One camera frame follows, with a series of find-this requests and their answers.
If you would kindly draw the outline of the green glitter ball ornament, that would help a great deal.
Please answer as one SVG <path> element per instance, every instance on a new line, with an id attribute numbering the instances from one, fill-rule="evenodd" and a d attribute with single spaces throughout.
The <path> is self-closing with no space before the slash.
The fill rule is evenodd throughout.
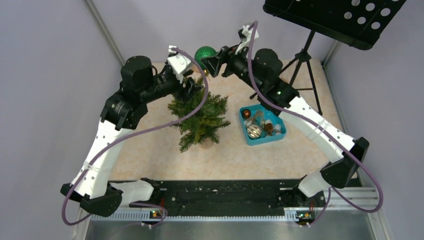
<path id="1" fill-rule="evenodd" d="M 194 59 L 198 62 L 201 69 L 204 71 L 207 68 L 202 63 L 202 59 L 215 56 L 217 54 L 217 51 L 211 47 L 211 46 L 201 46 L 194 54 Z"/>

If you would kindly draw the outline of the small green christmas tree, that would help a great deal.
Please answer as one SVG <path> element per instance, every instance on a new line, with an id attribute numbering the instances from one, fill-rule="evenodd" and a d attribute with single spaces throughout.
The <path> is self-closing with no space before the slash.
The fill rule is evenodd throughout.
<path id="1" fill-rule="evenodd" d="M 201 86 L 199 92 L 186 102 L 173 98 L 167 106 L 170 113 L 179 119 L 198 107 L 205 95 L 203 78 L 200 76 L 194 82 Z M 228 112 L 228 98 L 228 96 L 209 92 L 199 111 L 190 118 L 173 125 L 181 134 L 178 144 L 181 153 L 188 151 L 194 145 L 220 142 L 218 130 L 231 124 L 225 118 L 225 114 Z"/>

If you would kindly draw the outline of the teal plastic tray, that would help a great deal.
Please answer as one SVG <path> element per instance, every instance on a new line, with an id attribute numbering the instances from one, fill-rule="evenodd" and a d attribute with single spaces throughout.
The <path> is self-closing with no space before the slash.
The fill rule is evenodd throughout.
<path id="1" fill-rule="evenodd" d="M 249 146 L 282 140 L 287 133 L 283 120 L 260 104 L 240 108 L 238 117 Z"/>

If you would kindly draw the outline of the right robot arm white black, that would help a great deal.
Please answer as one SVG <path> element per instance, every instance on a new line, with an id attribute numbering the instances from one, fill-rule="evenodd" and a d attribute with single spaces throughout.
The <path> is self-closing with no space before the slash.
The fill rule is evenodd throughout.
<path id="1" fill-rule="evenodd" d="M 219 74 L 223 64 L 226 64 L 223 77 L 236 75 L 251 87 L 250 77 L 253 76 L 266 98 L 260 100 L 261 105 L 295 126 L 324 152 L 328 163 L 302 178 L 293 192 L 294 202 L 307 206 L 320 191 L 330 187 L 345 188 L 359 168 L 357 161 L 363 161 L 369 141 L 364 137 L 355 139 L 334 127 L 292 85 L 283 81 L 279 76 L 283 63 L 272 49 L 258 50 L 251 60 L 252 71 L 249 71 L 248 50 L 244 47 L 236 53 L 235 48 L 225 46 L 200 61 L 213 77 Z"/>

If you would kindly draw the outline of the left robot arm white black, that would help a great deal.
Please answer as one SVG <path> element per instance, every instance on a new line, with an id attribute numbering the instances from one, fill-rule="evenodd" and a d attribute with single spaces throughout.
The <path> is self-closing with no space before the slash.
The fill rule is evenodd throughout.
<path id="1" fill-rule="evenodd" d="M 189 100 L 200 86 L 191 77 L 194 62 L 183 54 L 170 55 L 158 71 L 146 56 L 133 56 L 121 67 L 119 90 L 110 96 L 101 111 L 97 133 L 78 175 L 60 192 L 92 215 L 108 217 L 119 207 L 143 201 L 154 207 L 160 202 L 156 184 L 143 178 L 123 183 L 109 177 L 123 142 L 148 112 L 147 105 L 173 95 Z"/>

